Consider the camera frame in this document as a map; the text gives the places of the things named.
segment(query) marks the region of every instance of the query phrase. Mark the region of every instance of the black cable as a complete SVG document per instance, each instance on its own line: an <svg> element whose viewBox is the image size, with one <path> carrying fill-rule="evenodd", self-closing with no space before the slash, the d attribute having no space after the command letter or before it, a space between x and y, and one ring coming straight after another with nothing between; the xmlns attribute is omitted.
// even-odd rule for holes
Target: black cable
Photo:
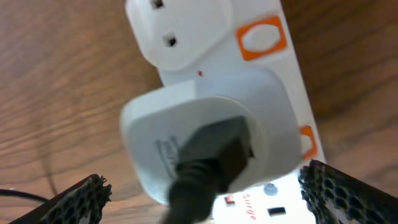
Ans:
<svg viewBox="0 0 398 224"><path fill-rule="evenodd" d="M23 199L27 199L27 200L35 200L37 202L43 202L43 203L46 203L49 201L49 199L43 198L41 196L37 196L34 194L25 193L25 192L19 192L17 190L0 189L0 196L19 197L19 198L23 198Z"/></svg>

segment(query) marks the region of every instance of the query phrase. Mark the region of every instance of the wooden table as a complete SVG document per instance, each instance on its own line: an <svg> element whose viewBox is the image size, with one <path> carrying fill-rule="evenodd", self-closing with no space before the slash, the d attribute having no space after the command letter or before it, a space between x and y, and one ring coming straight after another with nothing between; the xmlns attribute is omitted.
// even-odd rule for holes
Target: wooden table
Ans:
<svg viewBox="0 0 398 224"><path fill-rule="evenodd" d="M329 164L398 196L398 1L285 0ZM0 188L51 198L98 173L102 223L157 223L123 150L119 114L161 86L124 0L0 1ZM0 223L35 202L0 200Z"/></svg>

